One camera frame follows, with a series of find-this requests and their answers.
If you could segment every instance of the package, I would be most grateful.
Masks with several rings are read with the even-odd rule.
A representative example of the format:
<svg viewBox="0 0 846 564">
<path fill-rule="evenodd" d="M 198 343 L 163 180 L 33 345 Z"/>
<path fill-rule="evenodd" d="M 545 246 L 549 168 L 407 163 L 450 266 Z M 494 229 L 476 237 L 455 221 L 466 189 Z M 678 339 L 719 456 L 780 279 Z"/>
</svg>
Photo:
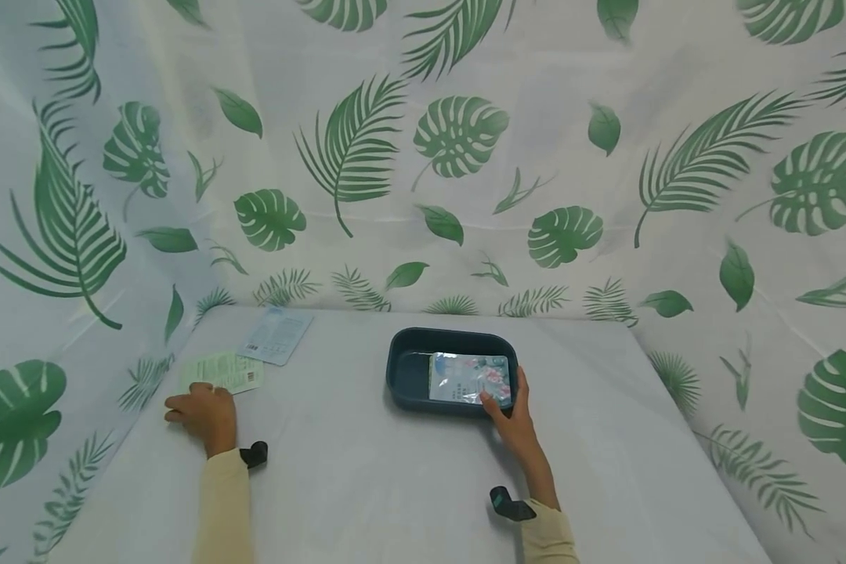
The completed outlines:
<svg viewBox="0 0 846 564">
<path fill-rule="evenodd" d="M 501 407 L 512 404 L 511 375 L 506 356 L 457 355 L 435 352 L 429 359 L 429 399 L 440 402 L 482 403 L 485 391 Z"/>
</svg>

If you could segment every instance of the fabric backdrop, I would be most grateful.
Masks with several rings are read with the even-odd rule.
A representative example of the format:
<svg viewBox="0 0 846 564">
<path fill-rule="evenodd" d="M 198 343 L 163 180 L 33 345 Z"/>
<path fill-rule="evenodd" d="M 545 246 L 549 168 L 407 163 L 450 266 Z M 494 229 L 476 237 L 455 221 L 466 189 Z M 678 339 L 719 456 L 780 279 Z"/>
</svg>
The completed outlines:
<svg viewBox="0 0 846 564">
<path fill-rule="evenodd" d="M 846 0 L 0 2 L 0 563 L 234 302 L 624 322 L 846 564 Z"/>
</svg>

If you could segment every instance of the black tray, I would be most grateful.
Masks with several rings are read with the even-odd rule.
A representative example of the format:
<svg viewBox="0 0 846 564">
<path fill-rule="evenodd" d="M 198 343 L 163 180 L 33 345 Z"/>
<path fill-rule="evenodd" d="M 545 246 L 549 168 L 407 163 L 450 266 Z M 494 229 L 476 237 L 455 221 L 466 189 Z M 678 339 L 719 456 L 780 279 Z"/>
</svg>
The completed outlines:
<svg viewBox="0 0 846 564">
<path fill-rule="evenodd" d="M 511 343 L 495 334 L 427 327 L 401 329 L 392 338 L 385 381 L 395 405 L 404 410 L 428 411 L 430 414 L 488 417 L 482 405 L 429 399 L 428 355 L 433 353 L 506 356 L 511 375 L 511 405 L 503 411 L 511 413 L 517 399 L 517 352 L 514 352 Z"/>
</svg>

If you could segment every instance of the left hand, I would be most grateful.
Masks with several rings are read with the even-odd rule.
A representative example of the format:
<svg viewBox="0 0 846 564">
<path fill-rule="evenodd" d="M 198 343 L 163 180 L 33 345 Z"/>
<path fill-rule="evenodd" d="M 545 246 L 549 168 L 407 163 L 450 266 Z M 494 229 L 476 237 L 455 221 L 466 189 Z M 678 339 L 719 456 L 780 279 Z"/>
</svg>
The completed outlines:
<svg viewBox="0 0 846 564">
<path fill-rule="evenodd" d="M 233 450 L 237 445 L 235 402 L 226 388 L 196 381 L 183 396 L 166 399 L 166 421 L 181 423 L 185 431 L 204 444 L 207 458 Z"/>
</svg>

